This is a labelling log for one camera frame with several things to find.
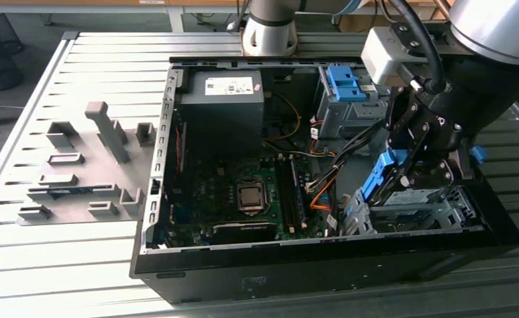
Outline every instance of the motherboard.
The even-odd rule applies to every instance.
[[[197,160],[189,199],[172,205],[168,241],[205,246],[321,237],[324,216],[302,193],[311,180],[304,156]]]

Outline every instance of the power supply label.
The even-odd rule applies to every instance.
[[[204,95],[252,95],[252,78],[208,78]]]

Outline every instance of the gray floor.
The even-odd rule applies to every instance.
[[[53,25],[44,26],[40,15],[8,15],[12,26],[25,50],[14,57],[14,62],[24,73],[24,82],[13,89],[0,92],[0,106],[25,106],[30,93],[50,55],[65,31],[85,32],[170,32],[169,19],[161,14],[57,14],[53,15]],[[208,24],[197,25],[190,15],[184,15],[188,32],[224,31],[228,15],[217,14],[204,18]],[[300,15],[296,19],[300,32],[336,32],[329,24],[329,16]],[[0,109],[0,149],[12,130],[18,115],[17,109]]]

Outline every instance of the ram slot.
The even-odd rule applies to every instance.
[[[300,231],[301,220],[297,212],[296,189],[292,175],[292,166],[286,158],[274,160],[276,185],[278,188],[280,210],[284,230],[294,234]]]

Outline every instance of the aluminum workbench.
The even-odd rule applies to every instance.
[[[300,51],[357,55],[363,42],[356,34],[300,34]],[[14,223],[29,181],[53,152],[44,136],[49,122],[82,114],[92,100],[109,104],[124,129],[156,122],[169,56],[237,55],[238,37],[222,33],[81,33],[61,41],[0,153],[0,317],[519,316],[519,249],[421,284],[173,308],[128,277],[134,221]],[[92,129],[74,128],[80,134]],[[519,228],[517,105],[477,143],[488,152],[481,170]]]

